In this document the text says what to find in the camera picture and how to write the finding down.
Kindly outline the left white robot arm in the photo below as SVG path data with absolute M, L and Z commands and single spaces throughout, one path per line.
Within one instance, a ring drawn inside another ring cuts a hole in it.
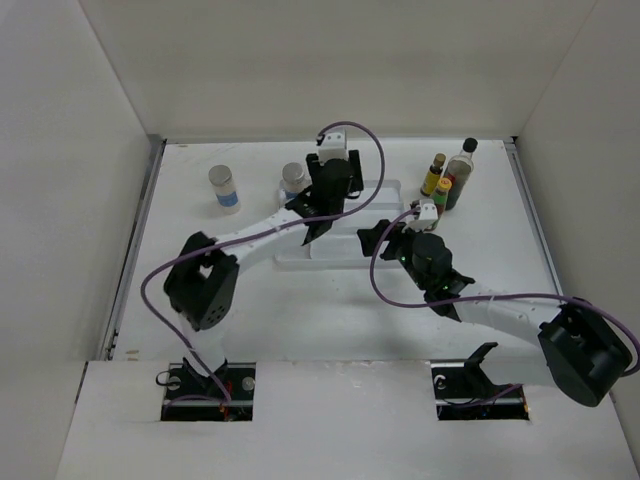
M 282 250 L 329 232 L 349 213 L 347 200 L 364 190 L 357 150 L 331 158 L 312 153 L 306 162 L 311 185 L 274 214 L 233 233 L 208 236 L 198 231 L 170 262 L 163 290 L 184 320 L 175 332 L 195 367 L 190 386 L 202 398 L 214 398 L 224 387 L 226 357 L 219 343 L 239 276 Z

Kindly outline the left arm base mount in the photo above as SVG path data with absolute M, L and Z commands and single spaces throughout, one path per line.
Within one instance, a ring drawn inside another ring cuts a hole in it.
M 164 391 L 160 412 L 163 422 L 248 422 L 253 419 L 256 391 L 255 363 L 225 363 L 216 371 L 231 401 L 214 380 L 198 373 L 186 358 L 171 363 L 156 375 Z

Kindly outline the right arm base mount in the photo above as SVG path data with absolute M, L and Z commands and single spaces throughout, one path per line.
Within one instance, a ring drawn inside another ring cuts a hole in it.
M 430 364 L 439 421 L 529 420 L 523 386 L 495 384 L 482 370 L 486 356 L 497 346 L 486 342 L 467 358 Z

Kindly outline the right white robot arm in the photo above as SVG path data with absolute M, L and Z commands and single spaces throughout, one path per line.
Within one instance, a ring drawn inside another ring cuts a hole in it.
M 583 406 L 597 406 L 620 378 L 639 370 L 639 349 L 618 335 L 623 325 L 585 300 L 487 289 L 454 269 L 440 236 L 401 220 L 381 220 L 357 237 L 364 256 L 401 265 L 423 294 L 420 308 L 538 346 L 555 385 Z

